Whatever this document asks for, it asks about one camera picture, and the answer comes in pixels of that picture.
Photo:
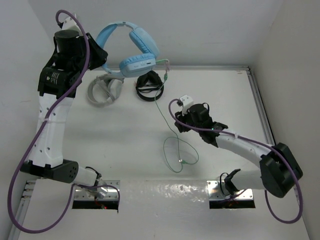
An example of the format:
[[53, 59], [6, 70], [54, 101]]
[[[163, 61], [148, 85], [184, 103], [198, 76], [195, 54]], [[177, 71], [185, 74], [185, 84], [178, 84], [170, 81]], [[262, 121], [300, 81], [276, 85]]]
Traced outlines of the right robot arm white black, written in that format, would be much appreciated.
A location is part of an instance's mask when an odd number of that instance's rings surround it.
[[290, 148], [284, 143], [269, 145], [243, 136], [237, 136], [223, 123], [214, 121], [210, 108], [203, 103], [174, 114], [179, 132], [194, 130], [201, 139], [216, 148], [228, 150], [258, 167], [258, 171], [240, 168], [228, 173], [224, 189], [233, 195], [241, 189], [262, 189], [275, 197], [283, 198], [300, 180], [303, 171]]

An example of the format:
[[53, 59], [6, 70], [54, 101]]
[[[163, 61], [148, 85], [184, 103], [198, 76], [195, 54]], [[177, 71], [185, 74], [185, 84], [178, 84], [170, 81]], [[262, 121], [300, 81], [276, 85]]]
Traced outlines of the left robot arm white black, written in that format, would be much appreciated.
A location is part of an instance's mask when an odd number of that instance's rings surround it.
[[53, 54], [40, 73], [37, 87], [40, 134], [20, 171], [92, 188], [98, 185], [101, 175], [89, 167], [79, 166], [76, 161], [64, 159], [63, 139], [82, 73], [102, 66], [108, 54], [90, 33], [81, 36], [76, 30], [60, 30], [54, 34], [53, 42]]

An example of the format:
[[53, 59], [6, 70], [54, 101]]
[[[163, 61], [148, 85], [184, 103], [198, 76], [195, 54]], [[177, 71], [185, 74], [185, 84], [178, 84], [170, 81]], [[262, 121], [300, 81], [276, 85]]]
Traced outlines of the light blue headphones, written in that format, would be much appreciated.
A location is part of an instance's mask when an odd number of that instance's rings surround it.
[[160, 51], [155, 40], [142, 27], [128, 21], [112, 22], [99, 32], [96, 43], [104, 49], [114, 31], [120, 27], [130, 29], [128, 43], [135, 49], [130, 50], [128, 46], [124, 47], [128, 53], [121, 55], [124, 59], [118, 64], [118, 71], [112, 70], [108, 63], [103, 64], [101, 68], [107, 74], [117, 78], [135, 78], [148, 73], [156, 66]]

